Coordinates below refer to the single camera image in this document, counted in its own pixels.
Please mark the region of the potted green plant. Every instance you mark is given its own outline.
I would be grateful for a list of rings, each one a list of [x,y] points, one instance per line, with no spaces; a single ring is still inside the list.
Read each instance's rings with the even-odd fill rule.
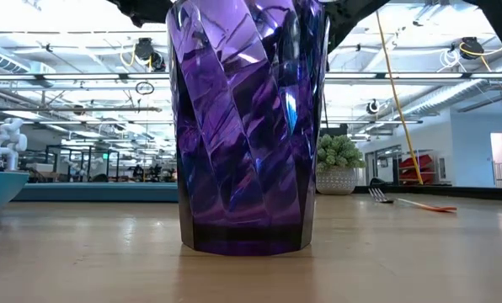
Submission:
[[[347,135],[318,139],[316,188],[320,194],[349,195],[358,183],[356,170],[364,167],[363,155]]]

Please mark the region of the blue plastic tray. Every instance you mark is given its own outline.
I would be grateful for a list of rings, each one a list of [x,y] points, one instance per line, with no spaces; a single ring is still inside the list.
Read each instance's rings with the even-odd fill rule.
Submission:
[[[27,183],[13,202],[176,203],[176,183]]]

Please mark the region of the black wall display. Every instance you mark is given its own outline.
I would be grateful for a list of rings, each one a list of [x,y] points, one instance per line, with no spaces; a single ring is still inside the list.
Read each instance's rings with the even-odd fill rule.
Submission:
[[[347,124],[339,124],[339,125],[324,125],[320,131],[320,136],[346,136],[348,133],[348,125]]]

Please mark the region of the purple faceted plastic cup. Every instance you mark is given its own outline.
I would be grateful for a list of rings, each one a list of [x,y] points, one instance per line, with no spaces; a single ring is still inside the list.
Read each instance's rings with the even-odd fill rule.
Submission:
[[[182,242],[312,240],[329,20],[319,0],[178,0],[166,17]]]

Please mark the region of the silver metal fork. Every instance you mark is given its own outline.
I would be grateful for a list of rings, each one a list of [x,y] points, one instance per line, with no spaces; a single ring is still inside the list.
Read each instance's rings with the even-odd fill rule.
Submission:
[[[393,204],[394,200],[389,199],[379,188],[370,187],[368,189],[371,197],[377,202],[381,204]]]

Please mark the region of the black frame workcell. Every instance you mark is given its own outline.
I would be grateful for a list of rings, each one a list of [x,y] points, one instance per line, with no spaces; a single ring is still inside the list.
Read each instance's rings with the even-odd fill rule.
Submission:
[[[43,163],[51,166],[52,172],[64,182],[109,182],[111,170],[120,177],[119,151],[93,145],[49,145],[45,148]]]

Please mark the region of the long ceiling light bar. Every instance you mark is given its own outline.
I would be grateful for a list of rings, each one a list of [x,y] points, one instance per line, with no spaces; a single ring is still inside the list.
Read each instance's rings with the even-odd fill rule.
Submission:
[[[393,72],[393,79],[406,80],[468,80],[502,79],[502,72]],[[389,78],[385,72],[330,72],[326,80],[382,80]],[[0,81],[76,81],[76,80],[168,80],[167,73],[49,73],[0,74]]]

